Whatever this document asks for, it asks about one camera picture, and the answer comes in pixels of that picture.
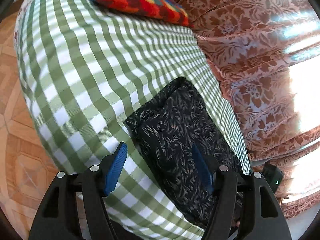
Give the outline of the black leaf-print pants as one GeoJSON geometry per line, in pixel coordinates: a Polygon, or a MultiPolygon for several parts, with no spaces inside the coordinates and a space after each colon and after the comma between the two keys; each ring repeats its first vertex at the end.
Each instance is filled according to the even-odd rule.
{"type": "Polygon", "coordinates": [[[193,84],[176,78],[125,122],[161,190],[187,221],[205,228],[216,197],[199,179],[191,157],[193,144],[234,172],[242,173],[242,166],[193,84]]]}

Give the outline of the brown floral curtain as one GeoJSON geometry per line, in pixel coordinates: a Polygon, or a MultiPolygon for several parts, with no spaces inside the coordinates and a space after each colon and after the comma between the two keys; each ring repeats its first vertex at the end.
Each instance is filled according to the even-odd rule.
{"type": "Polygon", "coordinates": [[[308,0],[174,0],[230,102],[255,170],[281,169],[286,218],[319,203],[319,17],[308,0]]]}

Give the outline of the green white checkered bedsheet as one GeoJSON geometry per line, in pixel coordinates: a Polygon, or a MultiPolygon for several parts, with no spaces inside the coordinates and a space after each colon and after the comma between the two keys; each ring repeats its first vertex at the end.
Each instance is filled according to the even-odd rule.
{"type": "Polygon", "coordinates": [[[186,77],[250,172],[231,104],[191,29],[116,14],[90,0],[25,0],[14,47],[29,113],[56,166],[80,173],[125,142],[127,160],[105,198],[110,218],[142,239],[200,239],[203,229],[157,186],[124,125],[171,80],[186,77]]]}

